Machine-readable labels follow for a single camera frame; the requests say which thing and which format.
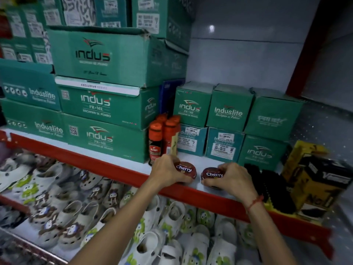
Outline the person's right forearm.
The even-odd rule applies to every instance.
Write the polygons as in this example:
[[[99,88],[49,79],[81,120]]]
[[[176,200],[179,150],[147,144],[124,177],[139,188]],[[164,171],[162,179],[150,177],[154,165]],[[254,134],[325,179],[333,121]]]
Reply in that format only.
[[[262,201],[246,208],[263,265],[298,265]]]

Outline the dark red shoe polish tin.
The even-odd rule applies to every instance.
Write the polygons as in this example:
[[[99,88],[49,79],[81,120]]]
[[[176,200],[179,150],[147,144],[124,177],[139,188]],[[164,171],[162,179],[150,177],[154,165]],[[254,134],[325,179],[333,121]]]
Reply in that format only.
[[[224,170],[217,167],[205,168],[201,173],[201,183],[204,185],[203,180],[207,178],[223,178]]]
[[[173,161],[173,164],[179,174],[183,174],[185,176],[192,177],[195,179],[197,177],[197,171],[193,164],[185,161]]]

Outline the red metal shelf rail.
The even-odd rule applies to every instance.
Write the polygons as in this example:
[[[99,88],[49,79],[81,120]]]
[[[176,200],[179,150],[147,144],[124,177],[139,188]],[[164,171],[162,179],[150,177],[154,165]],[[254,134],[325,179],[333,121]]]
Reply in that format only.
[[[148,171],[146,173],[140,173],[124,168],[122,165],[115,165],[112,161],[104,162],[74,151],[66,150],[63,147],[55,147],[52,142],[47,144],[12,132],[9,133],[9,135],[10,140],[6,132],[0,130],[0,141],[5,142],[10,148],[22,147],[29,151],[55,158],[58,161],[134,187],[140,187],[147,180],[151,170],[151,167],[147,165]],[[249,222],[245,208],[240,202],[234,199],[210,194],[179,183],[162,189],[160,194],[216,214]],[[284,236],[317,245],[328,259],[333,259],[334,248],[329,242],[329,238],[332,234],[330,229],[275,212],[269,212],[269,214]]]

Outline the person's right hand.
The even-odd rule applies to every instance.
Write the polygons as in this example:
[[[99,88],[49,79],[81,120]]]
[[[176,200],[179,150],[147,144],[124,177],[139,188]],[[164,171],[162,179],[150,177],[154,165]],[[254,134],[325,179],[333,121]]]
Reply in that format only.
[[[240,200],[244,207],[248,208],[261,201],[245,167],[231,162],[220,164],[218,168],[224,170],[223,178],[218,178],[218,186]]]

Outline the red box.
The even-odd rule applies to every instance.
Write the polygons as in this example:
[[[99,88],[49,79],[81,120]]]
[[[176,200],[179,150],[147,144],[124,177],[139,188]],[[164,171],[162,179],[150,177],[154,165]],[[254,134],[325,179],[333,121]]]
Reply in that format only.
[[[12,39],[12,31],[5,13],[0,11],[0,39]]]

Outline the white grey patterned box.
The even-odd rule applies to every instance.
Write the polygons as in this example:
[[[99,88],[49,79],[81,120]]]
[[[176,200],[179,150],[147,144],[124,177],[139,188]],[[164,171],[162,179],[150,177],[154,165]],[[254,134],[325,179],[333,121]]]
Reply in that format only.
[[[96,26],[94,0],[61,0],[67,26]]]

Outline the pile of white printed clogs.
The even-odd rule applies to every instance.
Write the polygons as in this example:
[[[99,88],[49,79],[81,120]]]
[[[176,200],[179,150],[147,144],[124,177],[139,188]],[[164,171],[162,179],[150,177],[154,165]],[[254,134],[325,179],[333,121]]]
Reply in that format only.
[[[33,214],[26,218],[42,248],[83,248],[119,211],[115,201],[104,212],[104,206],[94,199],[85,206],[80,200],[69,201],[76,193],[64,189],[53,196],[62,202],[59,208],[54,204],[42,206],[37,217]],[[208,262],[208,224],[195,226],[197,208],[179,201],[165,202],[164,197],[156,195],[149,203],[123,253],[123,263],[118,265],[154,265],[155,261],[156,265],[253,265],[248,259],[235,262],[236,246],[225,240],[216,246],[224,243],[230,249],[225,254],[216,253],[217,257]]]

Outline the stack of large green shoeboxes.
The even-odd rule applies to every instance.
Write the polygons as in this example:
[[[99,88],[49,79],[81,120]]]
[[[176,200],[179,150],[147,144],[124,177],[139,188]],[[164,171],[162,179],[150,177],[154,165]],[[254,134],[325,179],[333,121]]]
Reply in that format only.
[[[67,26],[61,0],[0,0],[4,127],[138,163],[164,80],[186,77],[197,0],[94,0]]]

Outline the black shoe brush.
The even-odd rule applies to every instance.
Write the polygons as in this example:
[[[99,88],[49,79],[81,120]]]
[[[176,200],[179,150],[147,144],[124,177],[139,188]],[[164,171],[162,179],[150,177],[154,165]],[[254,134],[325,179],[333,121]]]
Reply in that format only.
[[[262,173],[259,167],[254,164],[245,164],[244,167],[247,169],[248,173],[250,174],[253,185],[258,195],[263,196],[264,198],[263,203],[267,203],[269,196],[264,183],[264,177],[262,176]]]
[[[269,197],[271,211],[294,215],[296,206],[286,189],[285,179],[280,174],[265,169],[262,170],[262,177]]]

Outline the black and yellow box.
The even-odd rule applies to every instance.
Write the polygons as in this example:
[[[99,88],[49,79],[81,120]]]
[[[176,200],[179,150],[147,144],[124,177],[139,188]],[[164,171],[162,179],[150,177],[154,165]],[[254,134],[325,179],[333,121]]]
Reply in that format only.
[[[322,223],[325,214],[353,182],[353,166],[344,160],[304,155],[295,170],[290,196],[298,218]]]

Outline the person's left hand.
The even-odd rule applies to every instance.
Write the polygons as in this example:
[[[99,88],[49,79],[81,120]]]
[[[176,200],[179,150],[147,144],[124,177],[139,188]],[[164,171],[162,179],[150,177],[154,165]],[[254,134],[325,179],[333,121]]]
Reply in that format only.
[[[185,176],[179,174],[176,170],[173,164],[174,160],[179,161],[179,158],[168,154],[164,154],[155,160],[155,163],[152,165],[148,182],[151,182],[156,190],[160,191],[165,187],[175,184],[176,182],[174,181],[174,178],[178,176]]]

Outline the beige paper tag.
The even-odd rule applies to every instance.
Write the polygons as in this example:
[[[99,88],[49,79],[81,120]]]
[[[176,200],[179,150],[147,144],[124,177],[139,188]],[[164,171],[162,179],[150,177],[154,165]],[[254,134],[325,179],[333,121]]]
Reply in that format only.
[[[171,139],[170,143],[170,155],[177,156],[178,153],[178,135],[179,132],[176,132]]]

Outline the person's left forearm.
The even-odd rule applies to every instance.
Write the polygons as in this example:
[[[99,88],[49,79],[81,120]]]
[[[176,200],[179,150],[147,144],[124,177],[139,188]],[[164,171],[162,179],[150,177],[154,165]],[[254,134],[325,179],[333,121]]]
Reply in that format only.
[[[152,198],[175,182],[150,176],[133,198],[74,256],[68,265],[118,265]]]

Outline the yellow cardboard box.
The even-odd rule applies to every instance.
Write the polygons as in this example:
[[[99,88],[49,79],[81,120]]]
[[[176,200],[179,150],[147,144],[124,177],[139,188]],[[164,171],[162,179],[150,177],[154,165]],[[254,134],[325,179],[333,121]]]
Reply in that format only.
[[[284,164],[281,175],[285,178],[287,184],[293,187],[306,166],[307,157],[312,155],[326,156],[328,154],[329,150],[320,144],[298,140]]]

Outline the red lower shelf rail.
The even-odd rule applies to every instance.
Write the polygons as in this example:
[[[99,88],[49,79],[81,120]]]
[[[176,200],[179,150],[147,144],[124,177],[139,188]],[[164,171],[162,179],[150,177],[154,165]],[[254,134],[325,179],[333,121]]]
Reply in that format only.
[[[30,209],[28,206],[21,204],[20,202],[17,202],[11,198],[8,198],[4,195],[0,194],[0,204],[6,205],[6,206],[11,206],[13,209],[20,211],[26,215],[30,215]]]

